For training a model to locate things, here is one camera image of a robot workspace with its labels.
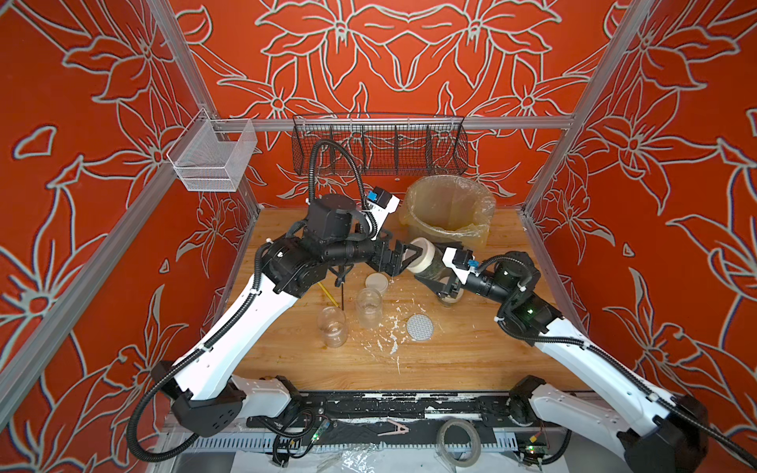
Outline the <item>beige lidded jar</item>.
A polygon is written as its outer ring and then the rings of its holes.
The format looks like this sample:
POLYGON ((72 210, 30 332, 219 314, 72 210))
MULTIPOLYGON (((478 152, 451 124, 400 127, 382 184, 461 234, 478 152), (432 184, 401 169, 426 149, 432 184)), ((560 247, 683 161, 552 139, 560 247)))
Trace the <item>beige lidded jar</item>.
POLYGON ((443 264, 443 254, 437 246, 435 247, 437 248, 437 251, 436 251, 436 255, 432 263, 432 266, 428 268, 426 271, 423 271, 422 273, 419 273, 419 274, 412 273, 414 276, 419 277, 421 279, 431 280, 435 282, 442 282, 444 278, 449 276, 449 272, 451 272, 451 269, 445 267, 445 264, 443 264))
POLYGON ((455 296, 439 297, 439 301, 446 307, 458 304, 463 298, 463 293, 458 293, 455 296))

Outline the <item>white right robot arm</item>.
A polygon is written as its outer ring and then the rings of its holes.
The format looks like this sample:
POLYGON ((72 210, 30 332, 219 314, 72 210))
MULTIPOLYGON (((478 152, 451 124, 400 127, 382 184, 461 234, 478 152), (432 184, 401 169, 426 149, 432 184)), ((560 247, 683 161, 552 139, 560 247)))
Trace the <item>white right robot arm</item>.
POLYGON ((524 397, 535 417, 602 445, 634 472, 693 472, 710 439, 756 464, 746 449, 710 427, 696 398, 674 395, 635 374, 538 297, 540 273, 527 253, 477 261, 471 250, 448 246, 436 250, 433 262, 447 281, 438 295, 467 291, 499 304, 495 321, 504 333, 558 361, 605 403, 573 398, 532 376, 524 380, 524 397))

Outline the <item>jar with foil seal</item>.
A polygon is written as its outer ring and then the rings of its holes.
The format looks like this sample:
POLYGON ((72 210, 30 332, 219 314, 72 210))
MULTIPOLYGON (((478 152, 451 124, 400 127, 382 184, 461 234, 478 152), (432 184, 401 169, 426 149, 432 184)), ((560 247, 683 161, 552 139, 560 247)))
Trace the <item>jar with foil seal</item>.
POLYGON ((328 348, 339 348, 348 340, 345 312, 339 307, 326 307, 317 317, 317 328, 328 348))

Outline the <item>clear jar with tea leaves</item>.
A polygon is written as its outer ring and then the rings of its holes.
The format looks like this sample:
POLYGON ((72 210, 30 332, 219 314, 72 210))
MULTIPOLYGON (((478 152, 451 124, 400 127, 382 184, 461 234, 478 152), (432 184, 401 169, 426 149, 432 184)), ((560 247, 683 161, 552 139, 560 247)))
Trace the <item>clear jar with tea leaves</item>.
POLYGON ((356 311, 362 327, 377 328, 382 321, 382 294, 373 288, 364 288, 356 296, 356 311))

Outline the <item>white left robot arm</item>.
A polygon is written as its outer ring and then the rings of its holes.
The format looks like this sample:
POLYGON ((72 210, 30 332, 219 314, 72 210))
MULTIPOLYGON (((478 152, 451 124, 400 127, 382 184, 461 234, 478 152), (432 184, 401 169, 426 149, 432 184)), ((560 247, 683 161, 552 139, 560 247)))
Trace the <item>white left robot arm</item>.
POLYGON ((228 426, 248 400, 248 394, 232 380, 238 364, 268 327, 328 274, 334 274, 335 284, 341 286, 355 265, 366 263, 378 273, 395 277, 419 258, 417 246, 395 242, 382 227, 399 205, 393 194, 380 187, 366 191, 360 185, 358 202, 335 193, 317 196, 315 171, 323 149, 341 154, 356 181, 362 179, 355 158, 341 144, 321 139, 313 145, 305 218, 256 250, 248 285, 190 351, 155 366, 154 384, 137 402, 126 428, 128 449, 137 459, 166 461, 198 438, 211 437, 228 426), (154 453, 142 447, 138 427, 159 392, 169 396, 175 417, 192 435, 178 447, 154 453))

